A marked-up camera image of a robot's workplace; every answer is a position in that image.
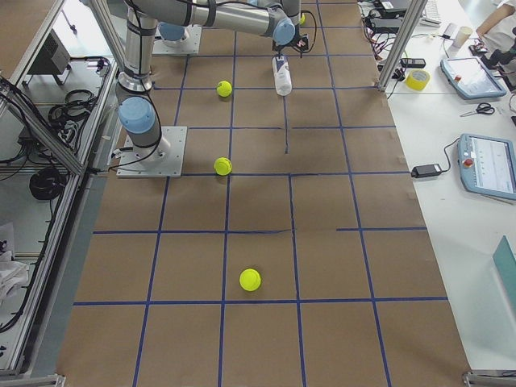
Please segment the person in white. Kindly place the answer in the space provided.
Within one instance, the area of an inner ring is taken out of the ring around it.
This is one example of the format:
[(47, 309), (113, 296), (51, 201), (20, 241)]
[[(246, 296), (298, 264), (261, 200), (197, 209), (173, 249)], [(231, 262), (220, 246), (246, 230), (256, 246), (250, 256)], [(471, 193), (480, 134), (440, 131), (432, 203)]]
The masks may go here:
[(502, 1), (485, 21), (476, 29), (481, 42), (493, 52), (508, 51), (514, 44), (515, 1)]

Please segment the black handled scissors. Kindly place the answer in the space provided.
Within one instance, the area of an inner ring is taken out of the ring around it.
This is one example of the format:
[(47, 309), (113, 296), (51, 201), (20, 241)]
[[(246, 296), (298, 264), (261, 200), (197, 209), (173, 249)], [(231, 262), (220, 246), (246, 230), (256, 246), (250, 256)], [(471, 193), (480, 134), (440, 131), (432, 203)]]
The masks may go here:
[(460, 117), (468, 117), (475, 114), (482, 114), (482, 115), (492, 115), (494, 114), (495, 109), (491, 106), (488, 102), (481, 102), (479, 103), (476, 108), (472, 111), (463, 113), (460, 115)]

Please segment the white tennis ball can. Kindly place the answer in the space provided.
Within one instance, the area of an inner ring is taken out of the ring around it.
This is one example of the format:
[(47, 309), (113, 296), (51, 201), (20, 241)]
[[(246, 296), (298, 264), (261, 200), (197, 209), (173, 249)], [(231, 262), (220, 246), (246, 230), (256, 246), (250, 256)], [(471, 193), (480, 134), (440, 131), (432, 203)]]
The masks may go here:
[(289, 95), (292, 91), (292, 81), (287, 56), (274, 56), (272, 65), (276, 92), (283, 97)]

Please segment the grey box under table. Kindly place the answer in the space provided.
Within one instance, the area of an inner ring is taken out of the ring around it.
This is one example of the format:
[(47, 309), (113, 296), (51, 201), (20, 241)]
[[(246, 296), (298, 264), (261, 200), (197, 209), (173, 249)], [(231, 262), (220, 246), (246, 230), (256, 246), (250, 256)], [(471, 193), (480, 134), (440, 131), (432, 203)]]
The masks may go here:
[(70, 61), (68, 50), (52, 29), (23, 79), (23, 84), (28, 85), (35, 75), (48, 75), (52, 76), (58, 85), (63, 85), (71, 70)]

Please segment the teach pendant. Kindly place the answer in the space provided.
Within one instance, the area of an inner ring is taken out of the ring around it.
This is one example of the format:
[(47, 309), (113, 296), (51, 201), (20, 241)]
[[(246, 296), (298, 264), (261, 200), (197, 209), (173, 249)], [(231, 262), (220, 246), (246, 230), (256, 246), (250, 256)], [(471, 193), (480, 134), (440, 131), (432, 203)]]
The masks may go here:
[(440, 69), (463, 99), (499, 98), (506, 95), (506, 90), (476, 56), (442, 59)]
[(510, 140), (463, 134), (457, 150), (460, 180), (467, 191), (515, 200), (515, 151)]

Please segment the paper cup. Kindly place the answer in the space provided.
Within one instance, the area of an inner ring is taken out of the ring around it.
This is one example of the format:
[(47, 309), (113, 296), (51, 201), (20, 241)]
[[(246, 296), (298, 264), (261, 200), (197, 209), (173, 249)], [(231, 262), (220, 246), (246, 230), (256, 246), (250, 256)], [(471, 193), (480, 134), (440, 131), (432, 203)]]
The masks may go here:
[(470, 38), (473, 33), (473, 29), (468, 26), (462, 26), (457, 31), (456, 37), (453, 40), (452, 46), (454, 48), (461, 48)]

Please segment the yellow tape roll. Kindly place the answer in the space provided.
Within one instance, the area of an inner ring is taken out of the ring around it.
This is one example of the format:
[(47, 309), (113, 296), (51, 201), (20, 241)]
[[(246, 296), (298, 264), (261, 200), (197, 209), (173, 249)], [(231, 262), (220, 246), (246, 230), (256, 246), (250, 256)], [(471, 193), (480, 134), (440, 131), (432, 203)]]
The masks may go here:
[(406, 78), (406, 86), (412, 90), (422, 91), (426, 88), (431, 75), (423, 69), (414, 69), (409, 72)]

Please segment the black power adapter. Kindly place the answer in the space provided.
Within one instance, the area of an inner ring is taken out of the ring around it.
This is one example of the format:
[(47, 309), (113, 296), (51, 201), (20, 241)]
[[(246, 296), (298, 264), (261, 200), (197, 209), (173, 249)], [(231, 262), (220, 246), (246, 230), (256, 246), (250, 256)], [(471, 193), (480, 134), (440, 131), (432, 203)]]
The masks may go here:
[(421, 164), (414, 166), (410, 171), (410, 175), (412, 178), (427, 178), (437, 177), (442, 172), (443, 170), (439, 164)]

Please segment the tennis ball by near base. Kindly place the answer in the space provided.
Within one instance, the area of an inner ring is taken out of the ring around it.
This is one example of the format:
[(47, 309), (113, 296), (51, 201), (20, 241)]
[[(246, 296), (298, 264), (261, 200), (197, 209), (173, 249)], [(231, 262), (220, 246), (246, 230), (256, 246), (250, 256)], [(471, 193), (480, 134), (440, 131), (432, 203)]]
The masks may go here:
[(232, 172), (232, 163), (226, 157), (219, 157), (214, 161), (214, 170), (219, 176), (227, 176)]

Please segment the far teach pendant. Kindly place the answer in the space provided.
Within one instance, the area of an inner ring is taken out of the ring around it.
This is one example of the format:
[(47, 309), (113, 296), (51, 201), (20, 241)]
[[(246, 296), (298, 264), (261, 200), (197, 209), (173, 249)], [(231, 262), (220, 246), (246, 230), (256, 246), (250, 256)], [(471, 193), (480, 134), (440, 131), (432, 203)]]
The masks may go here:
[(442, 59), (440, 69), (463, 99), (499, 98), (506, 95), (506, 90), (476, 56)]

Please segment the tennis ball near front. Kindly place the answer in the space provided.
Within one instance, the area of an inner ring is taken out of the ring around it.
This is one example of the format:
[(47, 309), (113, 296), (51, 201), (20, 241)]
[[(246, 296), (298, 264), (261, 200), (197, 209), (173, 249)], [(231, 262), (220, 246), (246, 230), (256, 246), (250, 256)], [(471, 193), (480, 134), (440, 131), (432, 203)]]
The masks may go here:
[(240, 287), (248, 292), (254, 292), (261, 286), (261, 275), (254, 268), (246, 268), (239, 275)]

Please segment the tennis ball mid table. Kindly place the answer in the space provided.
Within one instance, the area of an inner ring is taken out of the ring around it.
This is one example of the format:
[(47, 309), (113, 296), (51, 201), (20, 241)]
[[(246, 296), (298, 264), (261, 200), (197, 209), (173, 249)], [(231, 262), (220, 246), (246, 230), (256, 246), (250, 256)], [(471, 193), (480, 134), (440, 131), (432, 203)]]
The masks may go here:
[(231, 96), (232, 90), (232, 84), (229, 81), (220, 81), (216, 86), (216, 92), (221, 98), (227, 98)]

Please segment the near teach pendant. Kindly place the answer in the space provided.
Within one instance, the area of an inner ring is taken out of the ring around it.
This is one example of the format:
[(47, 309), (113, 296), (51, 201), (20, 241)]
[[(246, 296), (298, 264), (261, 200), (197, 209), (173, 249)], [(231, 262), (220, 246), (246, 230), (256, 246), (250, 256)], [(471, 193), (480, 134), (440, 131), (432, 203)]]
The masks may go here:
[(515, 151), (510, 140), (463, 134), (457, 150), (460, 180), (467, 191), (515, 200)]

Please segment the aluminium frame post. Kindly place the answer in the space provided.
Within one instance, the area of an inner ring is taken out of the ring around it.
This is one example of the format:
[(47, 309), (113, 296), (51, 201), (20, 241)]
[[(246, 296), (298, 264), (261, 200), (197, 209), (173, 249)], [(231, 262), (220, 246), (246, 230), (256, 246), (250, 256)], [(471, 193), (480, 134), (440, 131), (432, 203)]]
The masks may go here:
[(404, 52), (414, 29), (419, 23), (419, 19), (426, 4), (427, 0), (415, 0), (410, 3), (402, 21), (402, 25), (398, 30), (389, 55), (380, 73), (379, 80), (377, 82), (377, 88), (379, 91), (386, 90), (389, 80), (401, 59), (402, 53)]

